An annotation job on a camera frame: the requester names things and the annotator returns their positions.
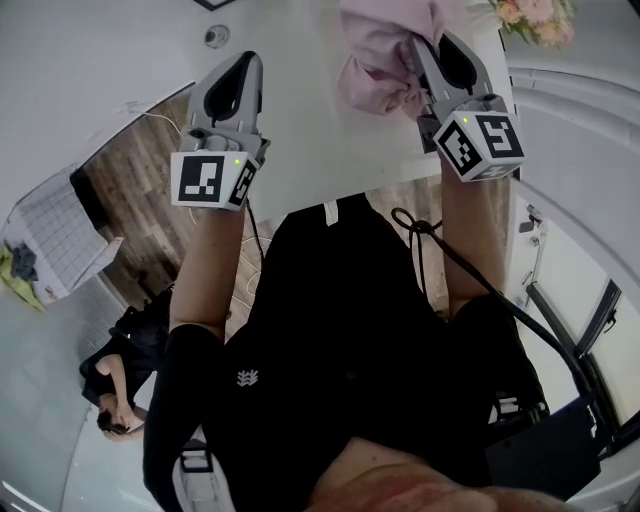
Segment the white table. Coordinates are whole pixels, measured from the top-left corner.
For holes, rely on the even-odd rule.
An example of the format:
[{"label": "white table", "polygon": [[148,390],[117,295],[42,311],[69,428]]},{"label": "white table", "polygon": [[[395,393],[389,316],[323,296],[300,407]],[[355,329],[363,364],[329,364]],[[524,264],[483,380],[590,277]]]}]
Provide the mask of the white table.
[{"label": "white table", "polygon": [[[204,34],[217,24],[231,35],[213,49]],[[512,104],[497,31],[477,37],[464,21],[459,25],[453,31],[475,49],[496,92],[506,91]],[[440,172],[437,156],[423,154],[416,124],[402,112],[362,113],[339,95],[335,84],[349,48],[338,0],[236,0],[214,13],[197,8],[181,20],[179,44],[196,81],[242,51],[255,51],[264,63],[258,127],[272,146],[250,195],[258,222]]]}]

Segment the yellow cloth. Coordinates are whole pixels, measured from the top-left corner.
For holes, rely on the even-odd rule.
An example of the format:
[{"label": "yellow cloth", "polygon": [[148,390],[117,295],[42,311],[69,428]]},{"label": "yellow cloth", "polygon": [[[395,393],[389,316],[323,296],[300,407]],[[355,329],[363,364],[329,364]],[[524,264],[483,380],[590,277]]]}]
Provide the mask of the yellow cloth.
[{"label": "yellow cloth", "polygon": [[2,252],[0,252],[0,279],[11,288],[18,296],[23,299],[29,306],[41,313],[46,313],[47,310],[42,303],[36,297],[33,291],[33,285],[23,281],[19,277],[13,277],[11,275],[11,263],[13,261],[13,253],[7,247],[7,244],[2,244]]}]

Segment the dark hair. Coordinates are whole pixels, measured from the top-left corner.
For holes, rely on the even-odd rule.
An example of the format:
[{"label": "dark hair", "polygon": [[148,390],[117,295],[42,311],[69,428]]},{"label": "dark hair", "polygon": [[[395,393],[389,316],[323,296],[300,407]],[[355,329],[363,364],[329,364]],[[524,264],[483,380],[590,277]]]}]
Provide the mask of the dark hair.
[{"label": "dark hair", "polygon": [[102,411],[98,414],[98,428],[104,432],[113,432],[118,435],[126,434],[128,430],[124,425],[111,423],[111,413],[109,411]]}]

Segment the black t-shirt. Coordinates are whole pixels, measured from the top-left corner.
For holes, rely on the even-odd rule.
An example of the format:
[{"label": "black t-shirt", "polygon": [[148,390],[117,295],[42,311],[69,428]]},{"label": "black t-shirt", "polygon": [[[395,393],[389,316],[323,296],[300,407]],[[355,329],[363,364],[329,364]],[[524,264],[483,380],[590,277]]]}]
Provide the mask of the black t-shirt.
[{"label": "black t-shirt", "polygon": [[285,219],[249,321],[226,345],[199,326],[170,334],[143,465],[165,510],[180,510],[171,472],[199,425],[237,512],[299,512],[354,436],[484,485],[496,388],[521,404],[543,399],[511,315],[484,297],[444,322],[409,249],[354,199],[338,201],[331,227],[322,207]]},{"label": "black t-shirt", "polygon": [[155,368],[153,362],[143,352],[122,336],[112,337],[104,347],[80,365],[80,374],[85,378],[82,396],[92,404],[100,406],[101,395],[116,392],[111,375],[102,375],[96,369],[98,361],[111,354],[118,354],[122,358],[127,379],[127,400],[131,407],[134,407],[133,399],[136,393]]}]

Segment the forearm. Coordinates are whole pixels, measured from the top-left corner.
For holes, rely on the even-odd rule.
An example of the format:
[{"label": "forearm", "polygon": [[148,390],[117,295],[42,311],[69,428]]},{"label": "forearm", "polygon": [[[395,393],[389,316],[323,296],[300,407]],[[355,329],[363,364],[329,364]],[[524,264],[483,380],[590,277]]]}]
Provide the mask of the forearm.
[{"label": "forearm", "polygon": [[206,210],[201,216],[173,290],[171,329],[199,324],[224,340],[243,228],[244,208]]},{"label": "forearm", "polygon": [[[443,238],[474,265],[498,290],[504,284],[504,260],[493,220],[487,184],[464,183],[442,160]],[[450,314],[474,297],[486,295],[484,287],[455,262],[444,257]]]},{"label": "forearm", "polygon": [[135,441],[136,439],[142,439],[144,437],[144,423],[139,427],[136,427],[131,432],[124,434],[127,436],[127,441]]},{"label": "forearm", "polygon": [[126,404],[127,402],[127,377],[124,372],[122,358],[118,354],[111,354],[105,357],[113,387],[116,390],[118,403]]}]

